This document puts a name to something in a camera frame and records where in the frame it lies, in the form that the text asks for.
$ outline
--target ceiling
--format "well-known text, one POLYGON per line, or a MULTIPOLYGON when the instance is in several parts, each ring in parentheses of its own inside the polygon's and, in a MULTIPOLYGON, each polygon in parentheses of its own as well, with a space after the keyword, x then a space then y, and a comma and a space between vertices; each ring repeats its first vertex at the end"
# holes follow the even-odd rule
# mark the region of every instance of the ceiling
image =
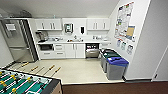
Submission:
POLYGON ((19 14, 26 10, 33 17, 109 17, 119 0, 0 0, 0 8, 19 14))

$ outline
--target paper towel dispenser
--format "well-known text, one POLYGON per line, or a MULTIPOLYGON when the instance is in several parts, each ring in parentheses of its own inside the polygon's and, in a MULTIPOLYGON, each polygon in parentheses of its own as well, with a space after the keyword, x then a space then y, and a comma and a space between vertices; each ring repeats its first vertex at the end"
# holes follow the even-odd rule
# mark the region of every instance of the paper towel dispenser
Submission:
POLYGON ((69 23, 69 24, 64 24, 65 26, 65 32, 66 33, 72 33, 73 32, 73 24, 69 23))

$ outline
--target bin lid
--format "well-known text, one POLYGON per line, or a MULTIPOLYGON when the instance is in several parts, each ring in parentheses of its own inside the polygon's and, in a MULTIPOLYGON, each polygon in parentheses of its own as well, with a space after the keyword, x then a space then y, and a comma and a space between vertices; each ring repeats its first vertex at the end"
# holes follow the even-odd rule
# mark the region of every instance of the bin lid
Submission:
POLYGON ((108 53, 108 52, 116 53, 114 50, 111 50, 111 49, 105 49, 105 50, 103 51, 103 54, 104 54, 104 53, 108 53))
POLYGON ((117 53, 105 53, 104 57, 109 58, 109 57, 121 57, 121 56, 117 53))
POLYGON ((129 64, 129 62, 122 57, 111 57, 111 58, 108 58, 107 61, 111 65, 118 65, 118 66, 124 66, 124 67, 126 67, 129 64))

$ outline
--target coffee maker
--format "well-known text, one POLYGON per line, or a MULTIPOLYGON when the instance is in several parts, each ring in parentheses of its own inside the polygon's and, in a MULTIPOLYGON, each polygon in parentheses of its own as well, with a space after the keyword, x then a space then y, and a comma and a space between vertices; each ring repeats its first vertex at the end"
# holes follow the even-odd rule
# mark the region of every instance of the coffee maker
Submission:
POLYGON ((39 31, 39 32, 36 32, 36 34, 40 39, 39 42, 45 42, 48 38, 48 33, 46 31, 39 31))

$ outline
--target foosball table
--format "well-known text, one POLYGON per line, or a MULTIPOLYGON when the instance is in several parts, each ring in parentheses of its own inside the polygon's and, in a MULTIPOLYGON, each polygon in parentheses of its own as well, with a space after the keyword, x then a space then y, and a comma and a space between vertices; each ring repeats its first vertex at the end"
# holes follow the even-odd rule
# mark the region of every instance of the foosball table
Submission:
POLYGON ((61 80, 0 69, 1 94, 62 94, 61 80))

